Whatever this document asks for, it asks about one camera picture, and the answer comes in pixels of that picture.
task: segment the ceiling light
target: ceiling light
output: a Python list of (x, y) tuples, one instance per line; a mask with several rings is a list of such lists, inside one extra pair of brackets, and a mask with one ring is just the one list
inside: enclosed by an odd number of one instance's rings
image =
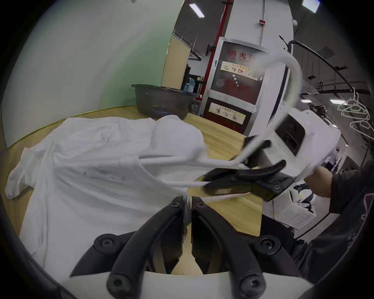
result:
[(331, 99), (330, 102), (333, 103), (333, 104), (344, 104), (345, 100)]
[(303, 6), (312, 12), (316, 13), (317, 8), (319, 7), (319, 0), (303, 0)]
[(193, 9), (193, 11), (195, 12), (195, 14), (197, 14), (197, 16), (199, 18), (205, 17), (204, 14), (202, 13), (202, 11), (200, 10), (200, 8), (196, 5), (196, 3), (191, 3), (190, 7)]

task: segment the printed sign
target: printed sign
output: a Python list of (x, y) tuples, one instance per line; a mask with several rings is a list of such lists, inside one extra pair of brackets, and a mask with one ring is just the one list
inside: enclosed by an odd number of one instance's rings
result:
[(218, 105), (216, 103), (211, 103), (209, 112), (220, 115), (239, 124), (243, 124), (245, 120), (245, 114)]
[(237, 75), (242, 75), (242, 76), (251, 78), (251, 79), (256, 80), (256, 81), (258, 80), (258, 77), (252, 76), (250, 74), (248, 67), (245, 67), (245, 66), (240, 65), (240, 64), (227, 62), (227, 61), (222, 61), (221, 70), (226, 71), (226, 72), (230, 72), (230, 73), (234, 73), (234, 74), (237, 74)]

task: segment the black sleeve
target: black sleeve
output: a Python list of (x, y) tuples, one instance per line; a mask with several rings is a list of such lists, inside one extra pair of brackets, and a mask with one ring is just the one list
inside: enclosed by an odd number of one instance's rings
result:
[(367, 162), (358, 170), (334, 175), (331, 182), (330, 213), (341, 214), (348, 202), (374, 181), (374, 161)]

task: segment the black robotic clamp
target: black robotic clamp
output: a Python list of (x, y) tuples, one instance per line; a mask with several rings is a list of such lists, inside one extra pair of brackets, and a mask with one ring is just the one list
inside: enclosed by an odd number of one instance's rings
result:
[[(138, 298), (144, 271), (170, 274), (183, 250), (184, 200), (176, 197), (138, 231), (96, 238), (70, 277), (109, 272), (107, 289), (117, 299)], [(301, 276), (279, 240), (237, 232), (199, 197), (192, 197), (192, 255), (203, 274), (229, 271), (235, 298), (259, 298), (263, 272)]]
[[(255, 136), (246, 137), (245, 147)], [(286, 166), (286, 161), (261, 169), (251, 169), (258, 166), (262, 149), (271, 146), (270, 140), (264, 140), (257, 150), (253, 152), (243, 163), (249, 169), (224, 169), (215, 168), (208, 172), (204, 181), (204, 191), (209, 195), (248, 193), (261, 197), (264, 201), (270, 201), (283, 193), (294, 179), (283, 174), (281, 170)]]

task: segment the hand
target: hand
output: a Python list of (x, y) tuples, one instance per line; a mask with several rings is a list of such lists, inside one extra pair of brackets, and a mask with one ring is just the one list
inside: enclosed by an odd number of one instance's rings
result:
[(331, 197), (332, 173), (325, 167), (319, 166), (314, 173), (304, 179), (310, 190), (321, 197)]

